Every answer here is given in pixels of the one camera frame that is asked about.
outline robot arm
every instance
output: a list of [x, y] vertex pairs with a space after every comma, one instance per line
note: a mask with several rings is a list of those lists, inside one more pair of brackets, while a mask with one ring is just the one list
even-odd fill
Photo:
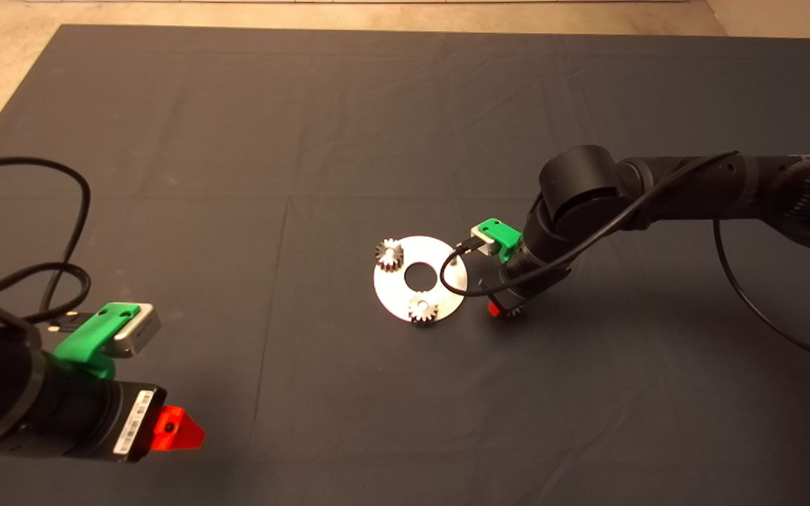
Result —
[[[550, 266], [691, 160], [634, 157], [614, 163], [611, 154], [598, 146], [571, 148], [554, 157], [540, 172], [540, 193], [520, 239], [497, 275], [481, 280], [482, 288], [494, 290]], [[720, 157], [668, 186], [620, 230], [645, 230], [659, 220], [742, 218], [762, 220], [810, 247], [810, 157]], [[489, 238], [482, 239], [489, 244]], [[499, 313], [508, 313], [569, 272], [568, 262], [525, 283], [491, 292], [489, 298]]]

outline gray tablecloth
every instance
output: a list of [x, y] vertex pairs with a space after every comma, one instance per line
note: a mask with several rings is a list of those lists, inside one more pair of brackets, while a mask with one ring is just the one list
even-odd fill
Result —
[[[64, 26], [0, 155], [88, 177], [85, 309], [157, 305], [118, 377], [208, 436], [139, 465], [0, 458], [0, 504], [810, 504], [810, 356], [736, 300], [706, 223], [604, 240], [520, 323], [469, 300], [416, 329], [376, 300], [379, 239], [520, 226], [581, 143], [810, 153], [810, 41]], [[0, 169], [0, 275], [55, 259], [76, 206]], [[727, 241], [810, 343], [810, 251], [757, 222]]]

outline gear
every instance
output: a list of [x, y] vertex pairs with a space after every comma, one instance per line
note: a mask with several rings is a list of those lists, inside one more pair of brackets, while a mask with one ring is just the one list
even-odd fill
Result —
[[408, 315], [412, 323], [430, 323], [437, 319], [439, 306], [427, 300], [427, 292], [418, 292], [411, 299], [408, 306]]
[[405, 259], [404, 251], [401, 244], [395, 239], [383, 240], [377, 245], [374, 250], [374, 256], [377, 259], [377, 265], [386, 272], [395, 272], [402, 267], [402, 261]]

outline white label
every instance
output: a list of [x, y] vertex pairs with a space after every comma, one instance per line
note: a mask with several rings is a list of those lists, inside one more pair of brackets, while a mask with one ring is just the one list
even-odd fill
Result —
[[155, 392], [151, 390], [139, 391], [136, 402], [133, 403], [133, 409], [129, 411], [127, 421], [124, 423], [123, 430], [121, 430], [121, 436], [118, 438], [118, 442], [115, 443], [116, 455], [126, 455], [133, 446], [133, 440], [136, 439], [142, 419], [146, 417], [148, 404], [151, 403], [153, 395], [155, 395]]

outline black cable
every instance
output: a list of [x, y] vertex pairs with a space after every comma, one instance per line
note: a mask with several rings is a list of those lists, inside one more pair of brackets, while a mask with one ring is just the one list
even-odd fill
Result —
[[68, 273], [68, 275], [74, 276], [74, 278], [77, 279], [77, 282], [80, 282], [80, 292], [78, 292], [74, 298], [71, 298], [70, 301], [64, 302], [64, 304], [59, 304], [51, 309], [39, 311], [38, 313], [33, 313], [23, 317], [23, 320], [29, 321], [29, 323], [43, 323], [43, 321], [57, 318], [73, 308], [76, 308], [84, 300], [86, 300], [86, 296], [89, 294], [89, 289], [93, 284], [93, 280], [90, 278], [89, 273], [84, 271], [83, 268], [80, 268], [80, 266], [65, 262], [47, 262], [45, 264], [29, 266], [29, 268], [23, 268], [16, 272], [10, 273], [10, 275], [4, 276], [4, 278], [0, 279], [0, 292], [11, 288], [35, 273], [46, 271]]
[[[71, 167], [65, 166], [65, 164], [61, 164], [53, 160], [46, 160], [46, 158], [0, 157], [0, 167], [12, 166], [12, 164], [31, 164], [31, 166], [47, 167], [47, 169], [56, 170], [66, 176], [71, 177], [71, 179], [74, 179], [77, 182], [77, 185], [80, 185], [80, 209], [77, 212], [77, 220], [74, 222], [74, 230], [71, 231], [70, 237], [67, 239], [67, 244], [65, 245], [64, 253], [61, 255], [61, 262], [66, 264], [70, 261], [70, 257], [74, 254], [74, 249], [77, 249], [77, 243], [80, 241], [80, 234], [83, 233], [83, 227], [86, 225], [86, 216], [89, 214], [90, 199], [92, 198], [89, 183], [86, 182], [86, 179], [81, 176], [79, 172], [71, 169]], [[46, 285], [45, 291], [42, 292], [42, 300], [39, 302], [39, 313], [37, 314], [50, 313], [49, 307], [52, 304], [52, 296], [55, 294], [55, 289], [58, 287], [58, 280], [61, 279], [62, 272], [67, 272], [59, 269], [47, 270], [54, 270], [55, 272], [52, 273], [52, 276], [49, 278], [49, 282]], [[0, 282], [10, 279], [11, 276], [16, 275], [16, 273], [11, 273], [5, 278], [0, 279]]]
[[508, 288], [514, 288], [518, 285], [523, 285], [527, 281], [539, 278], [539, 276], [546, 275], [555, 269], [563, 268], [564, 265], [572, 262], [573, 259], [576, 259], [576, 257], [579, 256], [579, 254], [588, 250], [589, 247], [598, 242], [600, 239], [608, 234], [613, 233], [613, 231], [618, 230], [618, 228], [620, 228], [624, 222], [633, 216], [634, 212], [638, 211], [643, 205], [648, 204], [651, 199], [661, 195], [661, 193], [668, 189], [669, 186], [673, 185], [673, 183], [677, 183], [679, 180], [684, 179], [684, 177], [688, 176], [689, 174], [692, 174], [695, 170], [701, 169], [701, 167], [709, 166], [710, 164], [723, 160], [727, 157], [732, 157], [736, 154], [737, 151], [723, 151], [722, 153], [713, 154], [711, 156], [697, 158], [696, 160], [685, 164], [683, 167], [679, 167], [679, 169], [671, 174], [671, 176], [665, 177], [665, 179], [662, 179], [662, 181], [656, 183], [656, 185], [653, 186], [648, 192], [643, 193], [639, 196], [639, 198], [631, 202], [630, 205], [624, 208], [624, 211], [617, 214], [617, 216], [606, 223], [605, 226], [599, 228], [594, 234], [587, 237], [577, 246], [573, 247], [570, 251], [565, 253], [565, 255], [562, 255], [558, 257], [558, 259], [549, 262], [545, 266], [542, 266], [542, 268], [534, 269], [528, 273], [523, 273], [523, 275], [519, 275], [517, 278], [509, 279], [504, 283], [491, 286], [490, 288], [484, 288], [481, 290], [461, 290], [460, 288], [455, 288], [454, 286], [448, 284], [446, 278], [444, 277], [444, 272], [446, 272], [446, 267], [450, 262], [452, 262], [452, 260], [460, 255], [463, 255], [469, 250], [469, 247], [465, 246], [468, 241], [464, 241], [464, 243], [459, 243], [454, 251], [446, 258], [446, 261], [439, 270], [439, 281], [448, 291], [453, 292], [453, 294], [462, 295], [464, 297], [482, 297], [497, 294], [497, 292], [508, 290]]
[[768, 316], [762, 313], [761, 309], [755, 305], [755, 302], [749, 298], [749, 295], [746, 295], [746, 292], [743, 290], [742, 285], [740, 285], [739, 281], [736, 279], [736, 275], [733, 275], [733, 269], [730, 269], [730, 262], [727, 261], [727, 253], [724, 251], [724, 239], [721, 236], [721, 222], [720, 220], [714, 220], [712, 222], [712, 226], [714, 228], [714, 246], [717, 247], [717, 257], [720, 259], [721, 266], [724, 268], [724, 275], [727, 276], [727, 281], [730, 282], [730, 286], [732, 286], [733, 291], [739, 295], [739, 298], [742, 299], [742, 303], [746, 305], [749, 309], [755, 313], [755, 316], [759, 318], [759, 320], [763, 321], [768, 327], [774, 329], [783, 339], [786, 339], [788, 342], [793, 343], [794, 345], [798, 346], [798, 348], [803, 349], [810, 353], [810, 345], [807, 343], [801, 342], [800, 340], [796, 339], [796, 337], [790, 336], [790, 334], [785, 333], [785, 331], [781, 330], [780, 327], [777, 326]]

